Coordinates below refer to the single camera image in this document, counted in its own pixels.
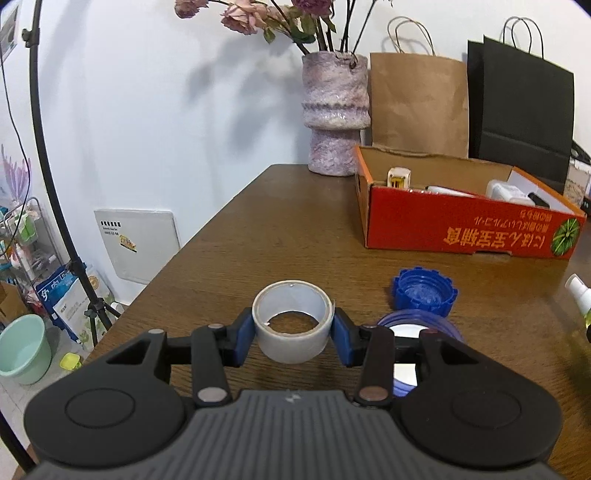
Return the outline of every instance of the black tripod stand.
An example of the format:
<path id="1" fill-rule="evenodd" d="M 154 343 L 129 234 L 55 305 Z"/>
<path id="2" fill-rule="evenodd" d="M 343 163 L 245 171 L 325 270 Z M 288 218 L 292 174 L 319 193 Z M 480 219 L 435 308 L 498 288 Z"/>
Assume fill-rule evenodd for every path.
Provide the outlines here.
<path id="1" fill-rule="evenodd" d="M 96 295 L 95 289 L 92 287 L 88 276 L 86 275 L 85 265 L 76 251 L 70 232 L 66 225 L 64 214 L 61 211 L 60 202 L 57 198 L 56 186 L 53 183 L 49 160 L 47 158 L 47 149 L 45 145 L 45 138 L 43 135 L 43 125 L 41 123 L 41 106 L 39 101 L 39 77 L 38 77 L 38 48 L 39 48 L 39 19 L 41 17 L 41 3 L 42 0 L 35 2 L 35 10 L 33 12 L 33 26 L 31 30 L 23 30 L 22 39 L 25 41 L 25 46 L 30 49 L 29 55 L 29 84 L 31 90 L 31 113 L 33 116 L 33 130 L 35 132 L 35 143 L 37 144 L 37 153 L 39 156 L 39 163 L 41 165 L 41 172 L 47 190 L 49 203 L 56 219 L 57 227 L 60 231 L 61 238 L 66 246 L 66 250 L 70 257 L 67 268 L 72 274 L 80 280 L 80 284 L 84 289 L 90 301 L 85 315 L 90 319 L 90 331 L 92 333 L 92 343 L 96 346 L 98 339 L 96 336 L 95 319 L 98 316 L 100 321 L 109 330 L 112 326 L 107 312 L 119 317 L 119 313 L 105 303 L 104 299 Z M 35 462 L 19 442 L 16 435 L 10 428 L 6 419 L 0 412 L 0 439 L 7 446 L 13 457 L 16 459 L 20 467 L 25 472 L 30 472 L 35 467 Z"/>

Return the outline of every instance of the floor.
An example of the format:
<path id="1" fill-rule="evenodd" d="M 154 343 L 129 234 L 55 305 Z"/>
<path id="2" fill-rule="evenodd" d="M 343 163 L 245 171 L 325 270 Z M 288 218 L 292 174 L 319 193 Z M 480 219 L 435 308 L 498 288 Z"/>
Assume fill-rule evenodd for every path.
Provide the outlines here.
<path id="1" fill-rule="evenodd" d="M 39 382 L 33 385 L 19 385 L 10 378 L 0 377 L 0 410 L 25 448 L 29 445 L 29 439 L 22 425 L 22 413 L 28 402 L 43 388 L 67 375 L 67 372 L 59 365 L 66 353 L 74 352 L 84 357 L 87 356 L 87 353 L 59 328 L 50 326 L 47 328 L 46 334 L 53 358 L 47 373 Z M 16 461 L 0 441 L 0 480 L 11 480 L 16 468 Z"/>

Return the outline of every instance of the green watermelon graphic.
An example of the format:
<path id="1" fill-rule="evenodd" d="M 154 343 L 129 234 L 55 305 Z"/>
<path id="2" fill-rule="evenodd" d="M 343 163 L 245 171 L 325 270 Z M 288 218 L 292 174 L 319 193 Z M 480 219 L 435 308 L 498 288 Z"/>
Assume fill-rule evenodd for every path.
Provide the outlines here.
<path id="1" fill-rule="evenodd" d="M 576 243 L 581 225 L 576 218 L 565 220 L 554 233 L 550 249 L 557 257 L 562 257 Z"/>

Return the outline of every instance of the white wall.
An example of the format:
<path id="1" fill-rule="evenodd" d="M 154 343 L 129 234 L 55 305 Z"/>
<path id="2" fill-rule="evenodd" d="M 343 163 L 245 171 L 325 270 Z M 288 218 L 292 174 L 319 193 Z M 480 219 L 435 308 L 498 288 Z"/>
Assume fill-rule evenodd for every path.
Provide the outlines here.
<path id="1" fill-rule="evenodd" d="M 21 28 L 30 25 L 33 3 L 23 0 Z M 141 286 L 115 275 L 94 208 L 171 210 L 185 244 L 268 165 L 307 158 L 299 50 L 287 41 L 268 47 L 261 35 L 227 30 L 219 23 L 221 5 L 181 20 L 173 4 L 45 0 L 41 19 L 41 110 L 57 190 L 81 256 L 98 266 L 123 302 Z M 337 10 L 344 5 L 338 0 Z M 368 5 L 358 1 L 352 32 Z M 437 52 L 456 59 L 467 39 L 498 38 L 508 16 L 536 19 L 546 58 L 575 73 L 574 136 L 591 150 L 591 19 L 573 1 L 394 0 L 391 7 L 379 0 L 358 53 L 392 50 L 386 24 L 401 14 L 423 22 Z M 341 18 L 335 23 L 343 24 Z M 420 39 L 411 26 L 403 28 L 405 37 Z M 521 44 L 524 32 L 521 27 Z M 41 195 L 22 41 L 6 71 L 15 119 L 33 159 L 33 192 Z M 3 100 L 0 134 L 17 156 Z"/>

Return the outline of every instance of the vase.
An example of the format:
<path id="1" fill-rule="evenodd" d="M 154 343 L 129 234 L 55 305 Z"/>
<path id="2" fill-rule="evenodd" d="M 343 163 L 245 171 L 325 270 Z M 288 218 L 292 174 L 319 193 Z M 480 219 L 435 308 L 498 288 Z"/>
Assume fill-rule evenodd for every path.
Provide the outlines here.
<path id="1" fill-rule="evenodd" d="M 346 177 L 357 171 L 355 145 L 369 119 L 368 59 L 319 51 L 302 57 L 304 125 L 312 130 L 310 171 Z"/>

